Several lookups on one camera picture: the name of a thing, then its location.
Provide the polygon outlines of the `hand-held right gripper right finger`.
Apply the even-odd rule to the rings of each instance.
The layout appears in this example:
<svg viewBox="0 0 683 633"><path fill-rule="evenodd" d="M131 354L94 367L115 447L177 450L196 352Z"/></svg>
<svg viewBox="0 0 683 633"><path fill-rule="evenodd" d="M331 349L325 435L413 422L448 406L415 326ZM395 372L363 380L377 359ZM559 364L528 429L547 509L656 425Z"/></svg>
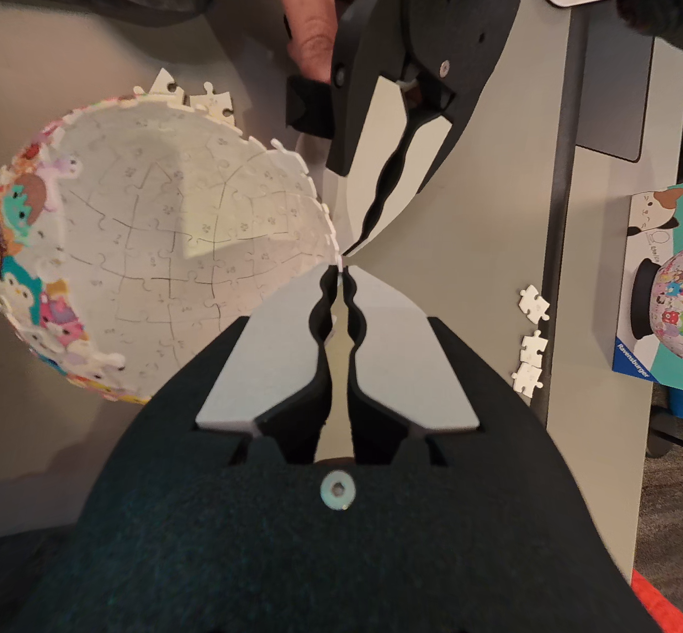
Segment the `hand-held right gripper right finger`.
<svg viewBox="0 0 683 633"><path fill-rule="evenodd" d="M406 439L477 430L480 420L425 312L358 266L342 277L356 463L388 465Z"/></svg>

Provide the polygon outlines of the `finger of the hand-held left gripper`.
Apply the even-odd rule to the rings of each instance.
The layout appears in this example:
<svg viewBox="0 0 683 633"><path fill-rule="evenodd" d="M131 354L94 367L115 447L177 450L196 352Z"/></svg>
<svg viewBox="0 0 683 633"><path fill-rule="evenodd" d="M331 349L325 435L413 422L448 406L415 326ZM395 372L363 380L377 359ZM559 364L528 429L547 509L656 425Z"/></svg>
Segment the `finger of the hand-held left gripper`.
<svg viewBox="0 0 683 633"><path fill-rule="evenodd" d="M413 199L405 186L398 186L388 198L388 213L371 226L370 235L363 235L363 223L376 199L380 175L402 141L407 123L401 87L379 76L345 181L346 255L353 255L357 248L364 247L366 240L373 240Z"/></svg>
<svg viewBox="0 0 683 633"><path fill-rule="evenodd" d="M418 193L452 124L445 116L420 112L408 122L406 142L380 174L378 194L367 213L358 249L400 215Z"/></svg>

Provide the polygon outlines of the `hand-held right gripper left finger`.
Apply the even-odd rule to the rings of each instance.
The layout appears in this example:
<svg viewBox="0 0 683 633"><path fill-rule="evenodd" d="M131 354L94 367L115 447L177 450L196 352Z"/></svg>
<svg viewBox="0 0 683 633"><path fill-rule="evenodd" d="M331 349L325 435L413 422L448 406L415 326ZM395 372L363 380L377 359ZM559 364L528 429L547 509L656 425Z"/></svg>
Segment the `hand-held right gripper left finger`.
<svg viewBox="0 0 683 633"><path fill-rule="evenodd" d="M318 265L252 312L197 414L200 429L270 437L287 461L313 460L331 409L325 341L338 274Z"/></svg>

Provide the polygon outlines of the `colourful puzzle ball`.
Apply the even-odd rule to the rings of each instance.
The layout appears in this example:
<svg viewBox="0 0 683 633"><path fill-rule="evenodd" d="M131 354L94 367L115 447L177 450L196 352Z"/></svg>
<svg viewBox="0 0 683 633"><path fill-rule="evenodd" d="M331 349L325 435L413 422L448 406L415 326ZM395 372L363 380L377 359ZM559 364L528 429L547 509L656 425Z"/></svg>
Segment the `colourful puzzle ball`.
<svg viewBox="0 0 683 633"><path fill-rule="evenodd" d="M303 159L180 92L75 109L1 167L1 313L109 400L146 403L279 287L338 262Z"/></svg>

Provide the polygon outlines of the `row of white puzzle pieces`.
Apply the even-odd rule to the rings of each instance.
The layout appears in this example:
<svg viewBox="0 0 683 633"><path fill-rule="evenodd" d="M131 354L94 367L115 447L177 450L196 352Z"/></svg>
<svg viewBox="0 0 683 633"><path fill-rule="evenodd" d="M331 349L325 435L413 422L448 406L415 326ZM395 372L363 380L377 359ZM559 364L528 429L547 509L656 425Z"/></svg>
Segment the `row of white puzzle pieces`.
<svg viewBox="0 0 683 633"><path fill-rule="evenodd" d="M216 92L209 81L203 84L203 89L202 94L188 95L175 78L165 68L161 68L148 90L136 85L133 94L136 100L163 102L169 108L198 113L217 124L236 128L230 92Z"/></svg>

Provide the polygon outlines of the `colourful puzzle box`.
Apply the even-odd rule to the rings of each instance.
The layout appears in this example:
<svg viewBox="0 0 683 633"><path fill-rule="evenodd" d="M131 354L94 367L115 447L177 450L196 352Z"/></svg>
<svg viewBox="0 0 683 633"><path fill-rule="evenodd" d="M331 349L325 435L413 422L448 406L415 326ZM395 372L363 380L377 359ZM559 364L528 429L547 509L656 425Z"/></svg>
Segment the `colourful puzzle box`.
<svg viewBox="0 0 683 633"><path fill-rule="evenodd" d="M682 185L630 198L612 369L682 390Z"/></svg>

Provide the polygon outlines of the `black flat panel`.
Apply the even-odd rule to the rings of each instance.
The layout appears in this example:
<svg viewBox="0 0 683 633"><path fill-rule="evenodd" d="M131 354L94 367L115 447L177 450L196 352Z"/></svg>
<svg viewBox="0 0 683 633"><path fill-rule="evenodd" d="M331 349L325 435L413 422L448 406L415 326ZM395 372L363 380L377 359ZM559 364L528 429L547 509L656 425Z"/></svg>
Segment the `black flat panel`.
<svg viewBox="0 0 683 633"><path fill-rule="evenodd" d="M631 30L611 1L590 6L576 145L641 157L654 38Z"/></svg>

